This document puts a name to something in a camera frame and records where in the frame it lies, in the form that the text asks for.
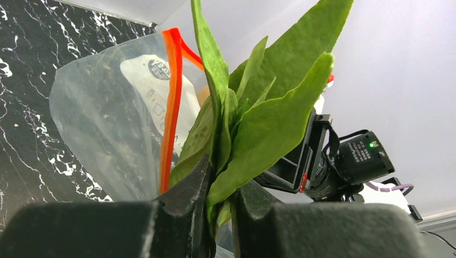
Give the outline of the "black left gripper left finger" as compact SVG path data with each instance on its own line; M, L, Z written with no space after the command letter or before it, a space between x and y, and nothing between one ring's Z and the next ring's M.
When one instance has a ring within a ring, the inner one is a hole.
M1 234L1 257L213 257L203 156L184 179L148 202L30 204Z

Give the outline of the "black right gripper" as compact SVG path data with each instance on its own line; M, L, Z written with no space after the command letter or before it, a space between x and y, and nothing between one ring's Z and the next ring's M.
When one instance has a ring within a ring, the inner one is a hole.
M346 202L365 183L394 171L373 131L340 137L329 114L312 111L298 146L254 180L265 188L303 193L316 202Z

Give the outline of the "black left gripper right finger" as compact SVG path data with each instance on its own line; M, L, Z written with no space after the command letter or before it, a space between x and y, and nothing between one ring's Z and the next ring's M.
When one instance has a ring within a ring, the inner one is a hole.
M390 204L286 204L254 181L233 202L236 257L426 257L411 217Z

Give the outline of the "green leafy vegetable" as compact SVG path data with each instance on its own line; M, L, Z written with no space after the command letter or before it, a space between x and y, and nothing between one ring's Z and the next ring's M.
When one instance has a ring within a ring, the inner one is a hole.
M333 70L332 50L353 2L317 2L273 44L263 38L234 71L229 71L203 16L201 1L190 4L210 94L170 183L175 185L208 156L216 177L205 199L206 217L216 228L230 218L227 199L303 140Z

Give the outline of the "clear zip top bag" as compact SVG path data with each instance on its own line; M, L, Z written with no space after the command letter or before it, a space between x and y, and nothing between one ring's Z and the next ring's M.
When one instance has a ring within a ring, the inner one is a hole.
M51 116L65 144L115 202L160 194L160 162L179 160L208 95L201 58L176 27L56 71Z

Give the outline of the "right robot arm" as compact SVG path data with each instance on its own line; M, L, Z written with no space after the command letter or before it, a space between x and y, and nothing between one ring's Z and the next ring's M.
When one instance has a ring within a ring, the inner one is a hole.
M395 172L393 163L373 131L338 136L329 114L311 112L303 140L269 169L255 177L265 188L305 194L314 202L391 204L422 216L406 200L414 186L396 177L375 180Z

